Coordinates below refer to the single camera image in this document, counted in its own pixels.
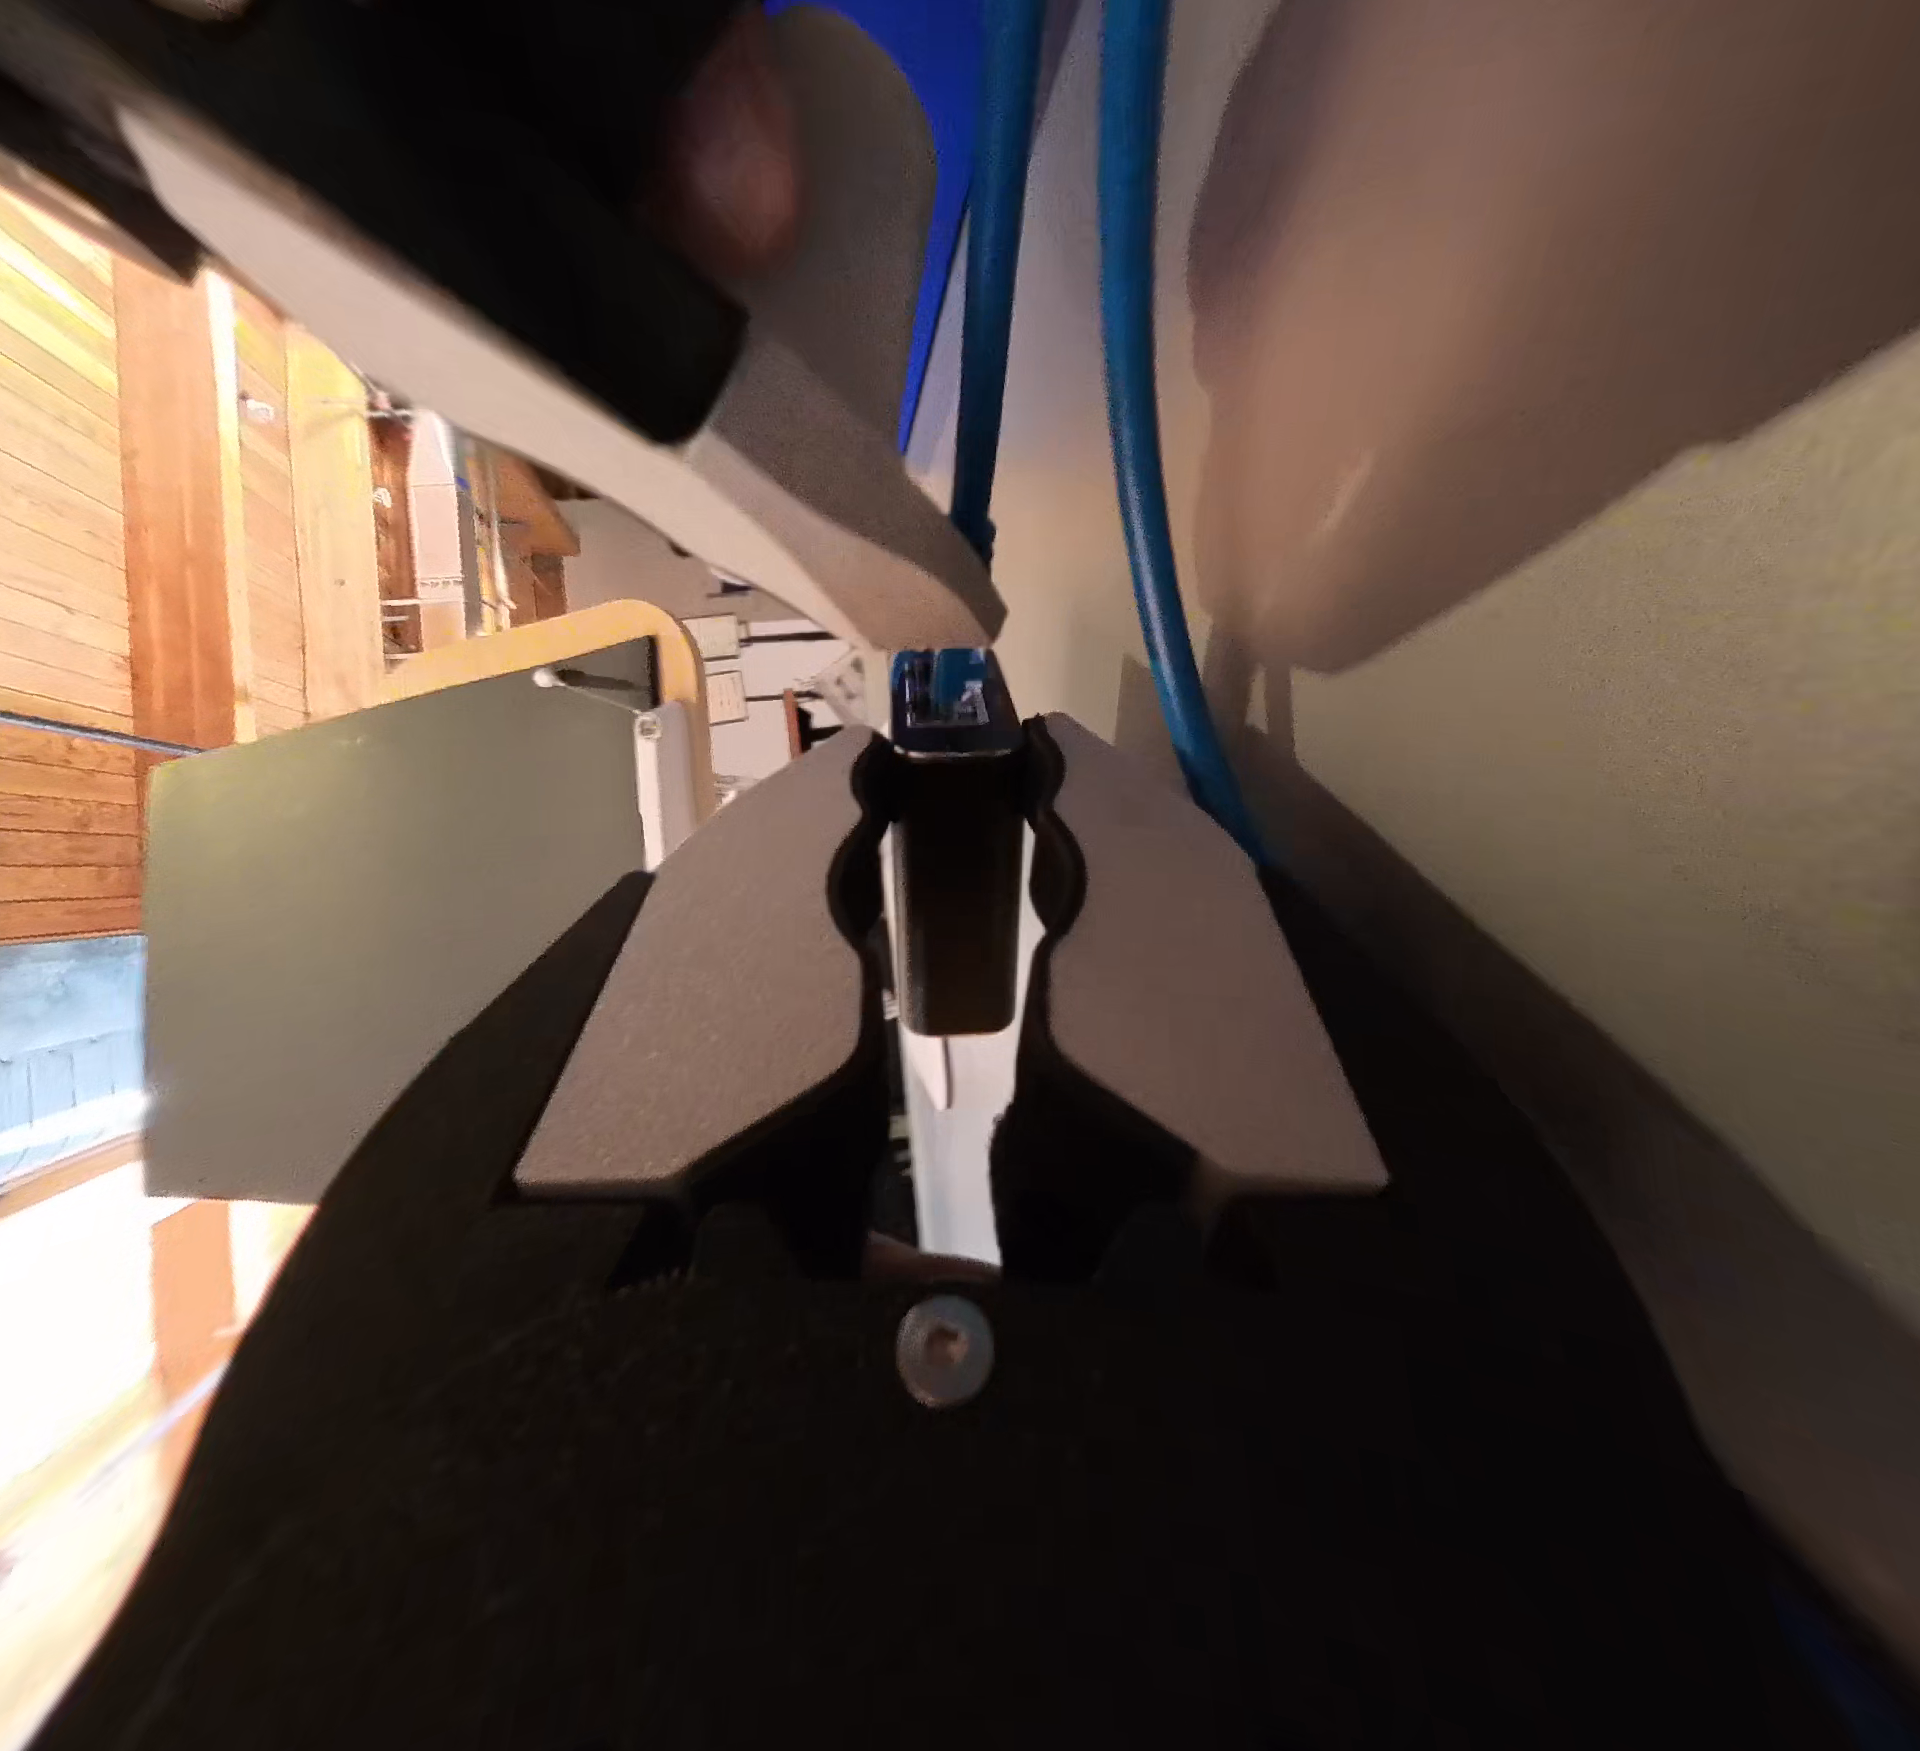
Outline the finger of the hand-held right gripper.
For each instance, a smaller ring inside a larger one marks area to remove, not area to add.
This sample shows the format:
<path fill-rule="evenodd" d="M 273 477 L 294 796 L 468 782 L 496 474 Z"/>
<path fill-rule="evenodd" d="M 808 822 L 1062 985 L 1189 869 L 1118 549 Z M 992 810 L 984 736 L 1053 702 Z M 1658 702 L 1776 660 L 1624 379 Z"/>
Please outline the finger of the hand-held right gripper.
<path fill-rule="evenodd" d="M 899 64 L 785 9 L 810 189 L 731 298 L 577 183 L 428 178 L 335 204 L 159 99 L 118 123 L 161 206 L 380 385 L 557 470 L 860 647 L 992 643 L 1005 604 L 907 471 L 899 397 L 934 156 Z"/>

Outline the white panel bracket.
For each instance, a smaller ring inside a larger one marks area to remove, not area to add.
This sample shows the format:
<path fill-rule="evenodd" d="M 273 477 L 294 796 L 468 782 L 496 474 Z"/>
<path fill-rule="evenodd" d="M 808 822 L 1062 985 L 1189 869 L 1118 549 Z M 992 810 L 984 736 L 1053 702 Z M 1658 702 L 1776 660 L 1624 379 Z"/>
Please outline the white panel bracket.
<path fill-rule="evenodd" d="M 655 712 L 638 712 L 634 724 L 634 775 L 636 802 L 642 827 L 643 867 L 650 875 L 660 871 L 660 864 L 671 852 L 671 781 L 665 768 L 673 765 L 671 748 L 665 748 L 660 716 Z"/>

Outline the black ethernet port adapter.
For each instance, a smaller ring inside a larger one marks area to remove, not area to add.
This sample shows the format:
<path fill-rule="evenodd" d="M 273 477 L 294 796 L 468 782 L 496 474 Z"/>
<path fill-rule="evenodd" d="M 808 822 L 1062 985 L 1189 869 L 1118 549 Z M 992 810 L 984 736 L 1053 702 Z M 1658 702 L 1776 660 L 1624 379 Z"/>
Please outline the black ethernet port adapter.
<path fill-rule="evenodd" d="M 891 660 L 899 1012 L 931 1038 L 1017 1015 L 1025 731 L 986 649 Z"/>

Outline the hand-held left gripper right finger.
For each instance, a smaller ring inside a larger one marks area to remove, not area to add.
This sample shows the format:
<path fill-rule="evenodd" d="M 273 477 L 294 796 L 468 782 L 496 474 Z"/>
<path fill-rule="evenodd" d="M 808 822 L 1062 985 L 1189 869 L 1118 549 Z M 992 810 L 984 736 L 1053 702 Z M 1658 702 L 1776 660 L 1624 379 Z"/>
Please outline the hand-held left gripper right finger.
<path fill-rule="evenodd" d="M 1025 726 L 1028 973 L 991 1139 L 1006 1274 L 1093 1274 L 1144 1210 L 1375 1198 L 1388 1165 L 1254 859 L 1070 714 Z"/>

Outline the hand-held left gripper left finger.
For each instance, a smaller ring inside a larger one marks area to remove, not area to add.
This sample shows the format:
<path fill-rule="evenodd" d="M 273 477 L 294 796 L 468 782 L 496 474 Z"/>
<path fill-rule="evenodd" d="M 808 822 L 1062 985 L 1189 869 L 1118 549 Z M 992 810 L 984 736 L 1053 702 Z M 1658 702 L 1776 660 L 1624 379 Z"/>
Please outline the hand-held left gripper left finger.
<path fill-rule="evenodd" d="M 673 852 L 514 1168 L 529 1210 L 632 1210 L 689 1261 L 747 1208 L 860 1274 L 889 1137 L 880 840 L 889 750 L 842 731 Z"/>

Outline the black panel with wooden rim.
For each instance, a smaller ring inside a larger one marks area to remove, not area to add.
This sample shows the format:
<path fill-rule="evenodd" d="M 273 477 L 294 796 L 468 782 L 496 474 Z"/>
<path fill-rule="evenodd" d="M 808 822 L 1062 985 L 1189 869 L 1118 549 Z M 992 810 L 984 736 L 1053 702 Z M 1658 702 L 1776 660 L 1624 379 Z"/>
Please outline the black panel with wooden rim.
<path fill-rule="evenodd" d="M 396 1097 L 643 867 L 634 716 L 671 852 L 715 810 L 707 664 L 614 601 L 409 660 L 388 700 L 147 779 L 146 1190 L 315 1204 Z"/>

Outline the person's right hand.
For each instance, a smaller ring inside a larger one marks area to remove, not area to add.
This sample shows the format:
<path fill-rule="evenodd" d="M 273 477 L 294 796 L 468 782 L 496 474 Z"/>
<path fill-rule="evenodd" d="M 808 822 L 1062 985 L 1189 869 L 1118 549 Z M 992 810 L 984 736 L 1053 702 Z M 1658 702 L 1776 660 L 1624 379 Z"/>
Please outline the person's right hand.
<path fill-rule="evenodd" d="M 759 4 L 733 14 L 668 109 L 652 211 L 719 283 L 791 254 L 803 218 L 800 116 Z"/>

